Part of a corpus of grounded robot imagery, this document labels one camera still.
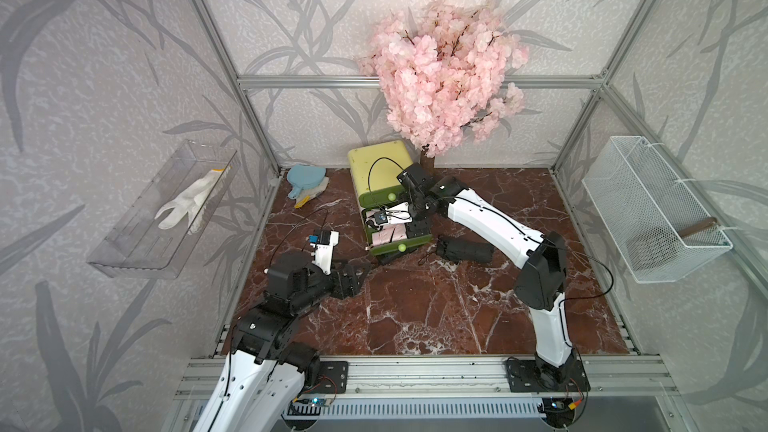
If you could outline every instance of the black mounting plate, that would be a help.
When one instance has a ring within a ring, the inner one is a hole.
[[[507,381],[509,382],[510,392],[570,392],[578,394],[573,382],[566,380],[559,389],[547,389],[539,383],[538,373],[536,371],[536,360],[522,360],[510,357],[504,362],[504,369],[507,371]],[[589,380],[584,372],[584,365],[581,360],[576,360],[571,369],[571,377],[582,392],[587,392]]]
[[[350,363],[344,360],[321,360],[320,376],[333,380],[322,379],[318,387],[311,394],[343,394],[346,392],[347,373],[350,370]]]

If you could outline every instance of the red marble floor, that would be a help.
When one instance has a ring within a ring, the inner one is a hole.
[[[568,247],[583,252],[571,218],[565,211],[545,168],[442,168],[485,200],[524,224],[563,235]],[[274,247],[302,217],[328,207],[327,226],[340,233],[334,257],[369,261],[352,179],[348,169],[330,170],[330,185],[301,209],[287,198],[283,180],[266,225],[235,319],[258,299],[266,286],[264,268]],[[301,249],[306,236],[320,226],[325,214],[298,227],[278,254]],[[464,226],[435,216],[433,235],[482,239]],[[362,292],[345,301],[326,299],[320,310],[302,320],[297,341],[322,354],[532,354],[533,325],[527,308],[512,289],[519,270],[496,251],[490,266],[462,262],[454,265],[433,252],[435,245],[375,268]],[[568,254],[568,297],[600,292],[588,261]],[[604,298],[565,303],[568,330],[582,354],[626,354],[618,326]]]

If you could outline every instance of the pink item in drawer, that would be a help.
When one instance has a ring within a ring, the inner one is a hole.
[[[408,238],[408,235],[406,235],[405,224],[385,226],[379,232],[374,232],[371,234],[371,246],[378,247],[379,245],[389,244],[390,242],[396,242],[406,238]]]

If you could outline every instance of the black cable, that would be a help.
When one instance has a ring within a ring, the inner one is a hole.
[[[400,164],[398,164],[397,162],[395,162],[394,160],[392,160],[389,157],[379,157],[379,158],[377,158],[376,160],[373,161],[373,164],[371,164],[371,168],[368,169],[368,192],[371,194],[371,197],[374,198],[373,201],[376,203],[376,208],[381,209],[383,206],[381,204],[379,204],[379,201],[376,200],[375,196],[373,195],[373,190],[371,190],[371,172],[373,172],[373,167],[376,165],[376,163],[379,160],[389,160],[391,163],[393,163],[396,166],[398,166],[400,168],[400,170],[402,170],[403,172],[405,172],[406,170],[404,168],[402,168],[402,166]],[[411,191],[410,190],[408,190],[408,196],[411,199],[411,204],[413,204],[413,197],[411,197]],[[394,215],[394,214],[401,213],[401,212],[404,212],[404,213],[408,214],[408,217],[398,217],[398,216]],[[398,220],[408,220],[409,218],[413,218],[413,216],[411,216],[411,213],[408,212],[408,211],[394,211],[394,212],[384,211],[384,214],[387,217],[394,217],[394,218],[397,218]]]
[[[219,417],[219,412],[221,412],[221,407],[224,405],[224,398],[227,397],[227,393],[229,392],[229,389],[230,389],[230,376],[232,375],[232,358],[234,357],[234,354],[232,353],[233,342],[234,342],[234,333],[230,335],[230,350],[228,352],[229,363],[226,368],[226,386],[224,387],[224,395],[222,396],[221,402],[219,402],[219,408],[216,409],[216,415],[214,415],[214,419],[210,422],[210,427],[208,427],[208,432],[210,432],[216,425],[216,418]]]
[[[418,265],[418,266],[424,265],[424,264],[427,262],[427,259],[429,258],[429,256],[430,256],[431,254],[435,254],[435,253],[436,253],[436,252],[431,252],[431,251],[429,250],[431,247],[432,247],[431,245],[430,245],[429,247],[427,247],[427,253],[426,253],[426,254],[424,254],[424,257],[422,257],[422,258],[420,258],[420,259],[418,260],[418,262],[416,263],[416,265]]]
[[[299,220],[299,221],[298,221],[298,222],[297,222],[297,223],[296,223],[296,224],[295,224],[293,227],[291,227],[291,230],[289,230],[287,234],[283,235],[283,239],[280,241],[280,243],[279,243],[279,244],[277,244],[277,247],[275,247],[275,249],[272,251],[272,256],[270,257],[270,263],[269,263],[269,264],[266,266],[267,268],[269,268],[269,267],[272,265],[272,261],[273,261],[273,260],[274,260],[274,258],[275,258],[275,254],[277,254],[277,249],[279,249],[279,248],[280,248],[280,246],[281,246],[281,245],[283,245],[283,242],[284,242],[284,241],[285,241],[285,240],[288,238],[288,236],[289,236],[289,235],[290,235],[290,234],[291,234],[291,233],[292,233],[294,230],[296,230],[296,227],[298,227],[298,226],[301,226],[301,225],[304,223],[304,221],[305,221],[305,220],[307,220],[307,219],[308,219],[309,217],[311,217],[312,215],[314,215],[314,214],[317,214],[318,212],[321,212],[321,211],[325,211],[325,213],[326,213],[326,216],[323,218],[323,220],[322,220],[322,226],[321,226],[320,228],[322,228],[322,227],[324,227],[324,226],[325,226],[325,224],[326,224],[326,220],[328,219],[328,212],[330,211],[328,207],[324,207],[324,208],[318,208],[317,210],[314,210],[314,211],[310,212],[309,214],[307,214],[307,215],[306,215],[304,218],[302,218],[301,220]]]
[[[547,247],[550,247],[550,248],[559,248],[559,247],[552,247],[551,245],[547,245]],[[575,250],[573,250],[573,249],[562,249],[562,250],[565,250],[566,252],[567,252],[568,250],[570,250],[570,251],[571,251],[573,254],[579,254],[579,255],[581,255],[582,257],[591,258],[592,260],[594,260],[594,261],[595,261],[595,262],[597,262],[598,264],[602,265],[602,266],[603,266],[603,268],[605,269],[605,271],[606,271],[606,272],[608,273],[608,275],[610,276],[610,285],[608,286],[608,288],[607,288],[607,289],[605,289],[605,292],[601,292],[600,294],[597,294],[597,295],[590,295],[590,296],[588,296],[588,297],[567,297],[567,298],[563,299],[563,302],[565,302],[565,301],[584,301],[584,300],[588,300],[588,299],[591,299],[591,298],[600,298],[600,297],[603,297],[603,296],[607,295],[607,294],[608,294],[610,291],[612,291],[612,290],[614,289],[614,284],[616,283],[616,279],[615,279],[615,277],[614,277],[614,274],[613,274],[613,273],[610,271],[610,268],[609,268],[609,266],[607,266],[607,265],[606,265],[606,264],[604,264],[604,263],[603,263],[601,260],[599,260],[599,259],[597,259],[597,258],[595,258],[595,257],[592,257],[592,256],[591,256],[591,255],[589,255],[589,254],[584,254],[584,253],[582,253],[582,252],[576,252],[576,251],[575,251]]]
[[[574,347],[574,350],[576,350],[576,353],[578,354],[578,360],[581,361],[581,363],[583,364],[584,361],[581,360],[581,352],[576,347]],[[576,422],[578,422],[584,416],[584,412],[587,411],[587,402],[589,400],[589,389],[588,388],[586,388],[584,390],[583,395],[584,395],[584,403],[581,405],[581,413],[578,415],[578,417],[574,418],[571,421],[571,423],[568,425],[569,427],[571,427],[571,425],[573,425],[573,424],[576,424]]]
[[[445,196],[445,197],[438,197],[438,200],[445,200],[445,199],[447,199],[447,198],[460,198],[460,199],[461,199],[461,200],[463,200],[464,202],[469,202],[470,204],[472,204],[472,205],[473,205],[473,206],[475,206],[475,207],[479,207],[479,208],[481,208],[481,209],[483,209],[483,210],[487,210],[487,211],[489,211],[489,212],[493,212],[493,213],[494,213],[494,214],[496,214],[497,216],[499,216],[499,217],[503,218],[505,221],[509,222],[509,225],[510,225],[510,226],[513,226],[513,227],[514,227],[514,229],[515,229],[515,230],[517,230],[518,232],[520,232],[520,234],[521,234],[521,235],[523,235],[524,237],[526,237],[526,238],[528,238],[528,239],[532,240],[533,242],[535,242],[535,243],[537,243],[537,244],[541,244],[541,242],[537,242],[537,241],[536,241],[536,239],[534,239],[534,238],[533,238],[533,237],[531,237],[530,235],[528,235],[528,234],[526,234],[525,232],[523,232],[523,230],[521,230],[521,229],[520,229],[520,227],[516,226],[516,225],[514,224],[514,222],[513,222],[513,221],[512,221],[512,220],[511,220],[509,217],[507,217],[506,215],[504,215],[504,214],[500,213],[499,211],[496,211],[496,210],[494,210],[494,209],[492,209],[492,208],[483,207],[483,206],[481,206],[480,204],[477,204],[476,202],[473,202],[473,201],[469,200],[468,198],[459,197],[459,196]]]
[[[326,220],[328,220],[328,214],[325,214],[325,215],[322,217],[322,224],[320,224],[320,230],[323,230],[323,229],[325,228],[325,226],[326,226]],[[302,245],[302,246],[301,246],[301,251],[302,251],[302,252],[304,252],[304,249],[306,248],[306,244],[307,244],[307,243],[308,243],[308,242],[304,242],[304,245]]]
[[[561,307],[560,305],[558,305],[558,312],[560,313],[560,331],[563,334],[563,342],[565,342],[565,344],[567,346],[569,346],[570,348],[574,348],[573,343],[569,344],[568,340],[565,338],[565,325],[564,325],[564,323],[565,323],[565,306]]]

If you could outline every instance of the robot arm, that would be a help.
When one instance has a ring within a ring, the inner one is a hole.
[[[316,231],[319,244],[337,232]],[[318,383],[320,355],[291,342],[299,320],[326,297],[360,292],[370,267],[287,252],[267,269],[261,300],[238,320],[224,369],[194,432],[271,430],[285,406]]]
[[[538,380],[548,389],[558,389],[569,380],[575,362],[562,308],[566,276],[563,238],[554,232],[544,235],[515,221],[454,177],[435,182],[418,164],[406,168],[398,180],[412,202],[412,216],[440,213],[476,232],[520,268],[514,292],[530,308]]]

